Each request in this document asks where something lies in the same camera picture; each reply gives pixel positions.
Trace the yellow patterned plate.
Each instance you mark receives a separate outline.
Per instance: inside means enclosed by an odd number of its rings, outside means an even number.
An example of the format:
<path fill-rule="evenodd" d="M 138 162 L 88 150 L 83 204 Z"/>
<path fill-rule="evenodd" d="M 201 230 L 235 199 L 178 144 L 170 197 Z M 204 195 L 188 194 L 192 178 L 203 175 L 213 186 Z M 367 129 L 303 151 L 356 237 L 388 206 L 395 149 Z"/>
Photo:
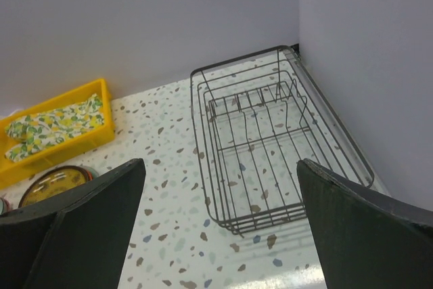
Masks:
<path fill-rule="evenodd" d="M 39 177 L 22 196 L 19 208 L 46 200 L 87 182 L 87 174 L 80 166 L 61 166 Z"/>

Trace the large celadon green plate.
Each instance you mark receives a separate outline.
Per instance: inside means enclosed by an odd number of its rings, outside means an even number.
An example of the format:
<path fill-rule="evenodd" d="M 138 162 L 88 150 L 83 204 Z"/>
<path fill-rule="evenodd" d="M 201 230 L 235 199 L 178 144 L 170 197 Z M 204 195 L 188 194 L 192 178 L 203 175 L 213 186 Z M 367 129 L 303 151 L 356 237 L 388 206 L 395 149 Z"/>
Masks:
<path fill-rule="evenodd" d="M 90 178 L 95 179 L 99 177 L 99 173 L 95 169 L 89 166 L 84 166 L 84 169 L 88 172 L 88 174 L 90 174 Z"/>

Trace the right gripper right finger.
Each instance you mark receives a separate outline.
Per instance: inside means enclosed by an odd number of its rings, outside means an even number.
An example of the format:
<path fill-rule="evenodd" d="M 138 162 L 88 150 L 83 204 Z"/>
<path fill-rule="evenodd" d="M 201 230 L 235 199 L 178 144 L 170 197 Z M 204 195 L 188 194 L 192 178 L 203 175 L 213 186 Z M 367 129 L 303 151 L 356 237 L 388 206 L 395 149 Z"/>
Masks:
<path fill-rule="evenodd" d="M 432 212 L 304 159 L 296 172 L 328 288 L 431 288 Z"/>

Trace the pale green bowl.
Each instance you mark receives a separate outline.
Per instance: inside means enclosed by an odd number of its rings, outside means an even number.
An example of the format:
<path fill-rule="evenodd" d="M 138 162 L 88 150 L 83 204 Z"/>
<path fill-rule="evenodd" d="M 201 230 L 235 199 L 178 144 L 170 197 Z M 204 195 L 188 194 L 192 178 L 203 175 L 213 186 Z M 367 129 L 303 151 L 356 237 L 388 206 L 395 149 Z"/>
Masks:
<path fill-rule="evenodd" d="M 10 203 L 5 198 L 0 198 L 0 215 L 3 215 L 11 210 Z"/>

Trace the dark red lacquer plate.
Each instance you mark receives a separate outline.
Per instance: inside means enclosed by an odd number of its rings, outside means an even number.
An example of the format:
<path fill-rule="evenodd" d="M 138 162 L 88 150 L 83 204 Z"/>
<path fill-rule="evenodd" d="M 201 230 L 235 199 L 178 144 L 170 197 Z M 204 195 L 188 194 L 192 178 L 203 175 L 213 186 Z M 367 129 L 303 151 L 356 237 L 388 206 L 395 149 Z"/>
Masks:
<path fill-rule="evenodd" d="M 98 177 L 98 174 L 96 171 L 94 171 L 92 168 L 87 166 L 81 166 L 81 169 L 87 174 L 87 180 L 93 180 L 96 177 Z"/>

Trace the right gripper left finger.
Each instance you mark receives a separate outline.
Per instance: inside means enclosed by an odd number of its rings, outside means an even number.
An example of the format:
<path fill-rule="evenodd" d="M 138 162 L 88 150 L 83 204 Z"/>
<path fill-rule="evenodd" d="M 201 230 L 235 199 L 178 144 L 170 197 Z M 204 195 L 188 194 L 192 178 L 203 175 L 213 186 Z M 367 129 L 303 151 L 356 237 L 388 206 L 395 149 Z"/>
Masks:
<path fill-rule="evenodd" d="M 145 184 L 132 159 L 1 215 L 2 288 L 117 288 Z"/>

